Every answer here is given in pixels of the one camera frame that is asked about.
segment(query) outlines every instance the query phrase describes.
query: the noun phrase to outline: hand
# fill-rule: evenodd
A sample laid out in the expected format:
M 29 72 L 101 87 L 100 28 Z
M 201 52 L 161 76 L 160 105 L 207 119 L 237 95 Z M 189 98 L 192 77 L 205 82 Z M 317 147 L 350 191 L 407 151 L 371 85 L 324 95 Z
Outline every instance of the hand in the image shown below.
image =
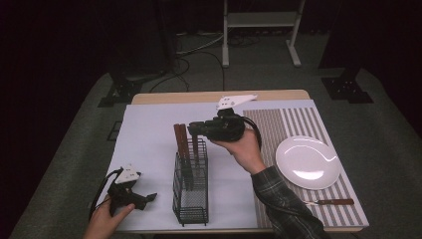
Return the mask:
M 106 239 L 114 233 L 118 224 L 134 209 L 134 204 L 125 206 L 118 215 L 111 217 L 109 206 L 111 199 L 107 195 L 104 203 L 93 213 L 90 224 L 85 232 L 85 239 Z
M 235 157 L 236 161 L 251 174 L 256 174 L 267 168 L 261 158 L 255 132 L 251 129 L 245 129 L 242 138 L 237 141 L 212 140 L 212 142 L 225 147 Z

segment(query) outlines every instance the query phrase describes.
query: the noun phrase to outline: wire utensil holder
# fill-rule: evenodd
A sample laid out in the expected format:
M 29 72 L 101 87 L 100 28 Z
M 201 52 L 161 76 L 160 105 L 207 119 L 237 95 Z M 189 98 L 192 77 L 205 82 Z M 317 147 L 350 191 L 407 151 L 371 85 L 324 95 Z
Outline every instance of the wire utensil holder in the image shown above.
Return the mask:
M 206 143 L 188 139 L 189 155 L 178 152 L 173 179 L 173 212 L 184 224 L 208 223 L 208 156 Z

